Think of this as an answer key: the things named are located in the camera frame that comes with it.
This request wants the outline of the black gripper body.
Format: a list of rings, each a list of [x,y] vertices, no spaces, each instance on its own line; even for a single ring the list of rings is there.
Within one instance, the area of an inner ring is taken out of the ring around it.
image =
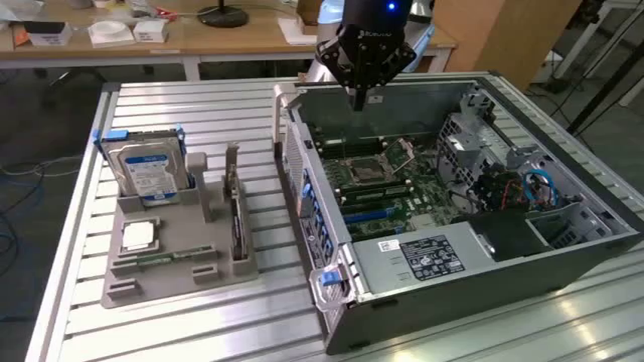
[[[346,1],[339,28],[343,83],[354,89],[387,84],[412,62],[406,42],[411,1]]]

